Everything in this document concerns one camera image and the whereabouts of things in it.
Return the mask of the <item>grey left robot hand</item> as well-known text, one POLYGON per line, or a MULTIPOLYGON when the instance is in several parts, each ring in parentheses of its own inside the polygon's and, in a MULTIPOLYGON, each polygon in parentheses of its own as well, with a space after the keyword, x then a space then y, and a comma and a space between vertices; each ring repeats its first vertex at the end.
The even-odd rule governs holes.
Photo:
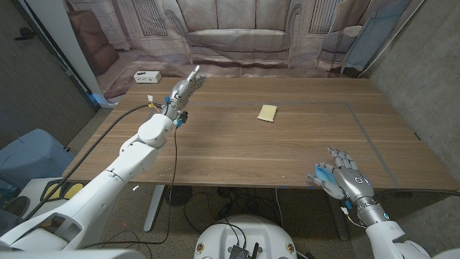
POLYGON ((185 80, 181 80, 174 85, 169 99, 162 108, 161 114, 174 121, 179 117, 180 112, 185 108, 189 98, 206 81, 206 76, 199 73, 200 66, 197 65, 185 80))

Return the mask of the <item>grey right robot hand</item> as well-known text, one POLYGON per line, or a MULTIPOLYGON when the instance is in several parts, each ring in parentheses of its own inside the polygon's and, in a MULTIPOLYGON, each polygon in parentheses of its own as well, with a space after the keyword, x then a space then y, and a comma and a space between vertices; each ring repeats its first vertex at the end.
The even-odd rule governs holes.
POLYGON ((331 147, 328 148, 328 151, 334 159, 335 165, 319 163, 316 164, 316 167, 331 173, 336 183, 323 180, 318 175, 308 174, 306 177, 335 199, 350 199, 357 206, 373 204, 374 188, 360 173, 354 159, 344 151, 331 147))

